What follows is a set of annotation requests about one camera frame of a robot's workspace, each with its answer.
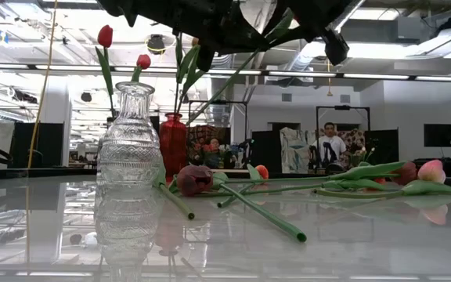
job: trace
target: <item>wall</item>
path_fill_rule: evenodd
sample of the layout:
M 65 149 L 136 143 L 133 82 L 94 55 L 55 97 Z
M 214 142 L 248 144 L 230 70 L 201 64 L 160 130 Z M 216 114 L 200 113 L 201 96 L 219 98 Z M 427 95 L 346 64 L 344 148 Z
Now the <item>wall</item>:
M 399 128 L 399 157 L 451 157 L 451 148 L 424 147 L 424 124 L 451 124 L 451 83 L 382 81 L 360 94 L 374 129 Z
M 236 85 L 235 100 L 241 100 L 244 94 L 244 86 Z M 289 87 L 282 89 L 275 85 L 259 85 L 248 104 L 247 136 L 252 131 L 269 130 L 270 122 L 292 122 L 300 123 L 301 130 L 316 129 L 316 106 L 342 105 L 341 94 L 351 95 L 351 106 L 358 107 L 359 93 L 354 92 L 352 87 L 332 87 L 333 96 L 328 96 L 328 87 L 314 89 L 313 87 Z M 291 93 L 292 102 L 282 102 L 281 93 Z M 232 141 L 241 143 L 244 141 L 245 120 L 244 115 L 237 108 L 233 109 L 231 118 Z M 320 128 L 325 122 L 347 124 L 366 124 L 366 111 L 359 113 L 355 110 L 337 111 L 333 109 L 319 110 Z

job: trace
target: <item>ceiling light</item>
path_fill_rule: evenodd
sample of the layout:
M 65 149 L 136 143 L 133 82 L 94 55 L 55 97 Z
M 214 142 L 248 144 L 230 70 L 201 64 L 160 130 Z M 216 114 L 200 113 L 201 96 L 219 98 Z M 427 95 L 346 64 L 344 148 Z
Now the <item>ceiling light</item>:
M 395 75 L 395 74 L 344 74 L 344 78 L 406 80 L 409 78 L 409 76 L 408 75 Z
M 46 65 L 37 65 L 39 70 L 46 70 Z M 50 66 L 50 70 L 55 71 L 101 71 L 101 66 Z
M 438 77 L 438 76 L 417 76 L 416 81 L 446 81 L 451 82 L 451 77 Z
M 270 76 L 303 77 L 303 78 L 335 78 L 336 74 L 311 71 L 270 71 Z
M 0 63 L 0 69 L 27 69 L 27 65 L 24 64 L 14 64 L 14 63 Z

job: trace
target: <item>person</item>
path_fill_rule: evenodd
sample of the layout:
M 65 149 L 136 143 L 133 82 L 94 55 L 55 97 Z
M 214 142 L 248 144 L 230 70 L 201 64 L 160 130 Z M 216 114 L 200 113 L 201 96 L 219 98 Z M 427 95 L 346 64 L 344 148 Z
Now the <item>person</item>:
M 341 154 L 346 150 L 344 140 L 336 135 L 335 124 L 333 122 L 327 122 L 325 124 L 325 136 L 319 138 L 321 162 L 325 166 L 337 162 Z

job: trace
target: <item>artificial flower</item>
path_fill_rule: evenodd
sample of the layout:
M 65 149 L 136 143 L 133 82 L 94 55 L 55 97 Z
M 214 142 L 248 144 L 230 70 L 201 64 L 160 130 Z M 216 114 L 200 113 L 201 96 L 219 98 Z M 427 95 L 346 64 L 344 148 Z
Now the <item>artificial flower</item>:
M 446 179 L 443 171 L 443 163 L 440 160 L 433 160 L 425 163 L 418 173 L 420 180 L 444 183 Z
M 113 44 L 113 29 L 109 25 L 100 29 L 97 42 L 105 48 L 109 48 Z
M 213 185 L 213 172 L 205 166 L 188 165 L 177 175 L 177 187 L 186 197 L 209 191 Z
M 417 168 L 411 161 L 406 162 L 400 169 L 396 169 L 391 173 L 399 174 L 399 177 L 391 178 L 391 180 L 403 186 L 417 179 Z
M 437 208 L 423 208 L 420 212 L 426 219 L 434 224 L 441 226 L 446 224 L 446 214 L 448 214 L 448 206 L 446 204 Z
M 137 59 L 137 67 L 141 67 L 143 70 L 146 70 L 150 67 L 150 57 L 146 54 L 140 55 Z
M 257 169 L 258 174 L 260 174 L 260 176 L 262 176 L 263 179 L 269 179 L 269 171 L 267 170 L 267 168 L 260 164 L 257 165 L 257 167 L 255 167 L 255 169 Z

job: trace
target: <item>tulip stem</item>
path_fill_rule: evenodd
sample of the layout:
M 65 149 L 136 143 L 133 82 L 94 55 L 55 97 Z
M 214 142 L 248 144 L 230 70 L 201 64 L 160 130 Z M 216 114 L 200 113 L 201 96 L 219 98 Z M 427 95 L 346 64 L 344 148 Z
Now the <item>tulip stem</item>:
M 166 196 L 166 198 L 169 199 L 170 201 L 172 201 L 173 204 L 175 204 L 177 206 L 177 208 L 179 208 L 180 211 L 188 219 L 191 219 L 191 220 L 194 219 L 193 211 L 187 206 L 186 203 L 184 203 L 182 200 L 180 200 L 180 198 L 178 198 L 173 193 L 171 193 L 170 190 L 168 190 L 168 188 L 164 184 L 160 183 L 159 189 L 161 192 L 163 192 L 163 194 Z
M 258 212 L 259 215 L 262 215 L 264 218 L 272 222 L 274 225 L 278 226 L 281 230 L 284 232 L 290 234 L 293 238 L 296 238 L 299 242 L 305 242 L 307 240 L 306 235 L 298 229 L 296 226 L 291 225 L 288 222 L 285 222 L 282 219 L 279 219 L 272 213 L 268 212 L 266 209 L 262 208 L 258 204 L 248 200 L 246 197 L 241 195 L 240 193 L 237 193 L 234 189 L 229 188 L 225 184 L 220 184 L 220 187 L 224 190 L 230 192 L 232 195 L 234 195 L 238 200 L 244 202 L 248 207 L 253 209 L 254 211 Z
M 346 199 L 380 199 L 380 198 L 394 198 L 403 196 L 403 191 L 395 191 L 388 193 L 342 193 L 342 192 L 334 192 L 323 189 L 315 189 L 314 192 L 318 195 L 327 196 L 327 197 L 341 197 Z

